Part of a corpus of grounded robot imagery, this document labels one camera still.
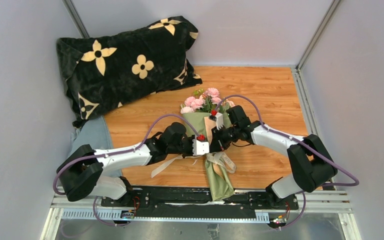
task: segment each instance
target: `wooden table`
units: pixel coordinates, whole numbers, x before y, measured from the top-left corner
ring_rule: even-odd
[[[294,79],[287,67],[216,67],[197,66],[195,72],[203,84],[177,91],[149,95],[117,108],[105,116],[115,148],[142,141],[156,118],[163,114],[180,114],[180,104],[198,88],[217,88],[222,96],[244,95],[259,107],[263,121],[278,130],[307,135]],[[253,106],[241,98],[232,98],[241,105],[251,121],[258,119]],[[174,117],[162,119],[151,134],[163,131]],[[234,188],[265,188],[274,180],[291,173],[287,157],[262,146],[235,147],[226,150],[237,166],[230,174]],[[169,160],[176,155],[169,155]],[[159,175],[151,178],[151,171],[161,165],[124,168],[122,173],[132,185],[208,187],[203,157],[195,165],[194,159],[175,160]]]

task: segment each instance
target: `black blanket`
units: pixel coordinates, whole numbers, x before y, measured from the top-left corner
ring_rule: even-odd
[[[65,94],[81,127],[149,94],[202,83],[186,59],[198,30],[182,16],[98,38],[56,43]]]

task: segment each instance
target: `flower bouquet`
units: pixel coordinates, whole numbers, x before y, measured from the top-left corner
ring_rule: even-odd
[[[182,116],[198,131],[199,134],[203,134],[206,138],[206,123],[209,123],[208,117],[211,114],[211,111],[214,110],[222,101],[220,97],[220,92],[217,88],[210,87],[207,90],[198,89],[193,92],[193,96],[186,98],[183,104],[180,105],[180,113]],[[231,107],[234,107],[235,104],[232,101],[224,101],[219,109],[219,113],[223,114],[224,126],[227,128],[232,124],[229,120],[229,117],[226,113]],[[194,131],[185,124],[186,131],[189,136],[194,134]]]

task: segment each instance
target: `gray floor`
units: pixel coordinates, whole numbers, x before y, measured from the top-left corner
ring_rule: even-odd
[[[66,235],[75,235],[93,224],[78,238],[82,240],[345,240],[341,222],[334,213],[307,213],[294,226],[264,233],[269,227],[256,223],[196,223],[137,221],[124,227],[110,227],[95,220],[64,220]],[[57,240],[64,238],[60,233]]]

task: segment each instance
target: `white panel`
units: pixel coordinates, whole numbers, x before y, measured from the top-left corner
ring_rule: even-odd
[[[0,240],[37,240],[74,115],[58,37],[79,37],[62,1],[0,1]]]
[[[294,65],[331,0],[74,0],[91,37],[183,15],[199,30],[197,65]]]
[[[361,181],[346,190],[362,239],[384,239],[384,1],[344,0],[302,73],[324,143]]]

